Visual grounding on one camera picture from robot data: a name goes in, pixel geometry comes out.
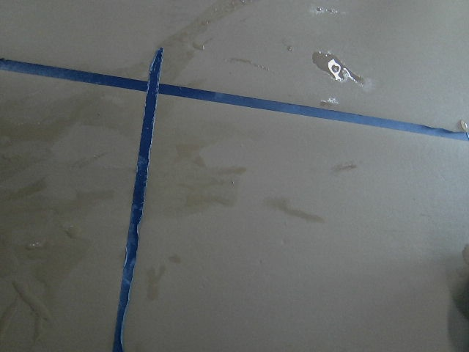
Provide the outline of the green bowl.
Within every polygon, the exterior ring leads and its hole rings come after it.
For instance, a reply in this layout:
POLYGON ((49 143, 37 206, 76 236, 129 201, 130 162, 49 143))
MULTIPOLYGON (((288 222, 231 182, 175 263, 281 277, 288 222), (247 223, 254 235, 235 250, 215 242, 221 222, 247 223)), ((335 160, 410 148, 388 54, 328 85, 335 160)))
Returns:
POLYGON ((461 251, 461 266, 448 275, 451 304, 448 337, 454 351, 468 351, 468 244, 461 251))

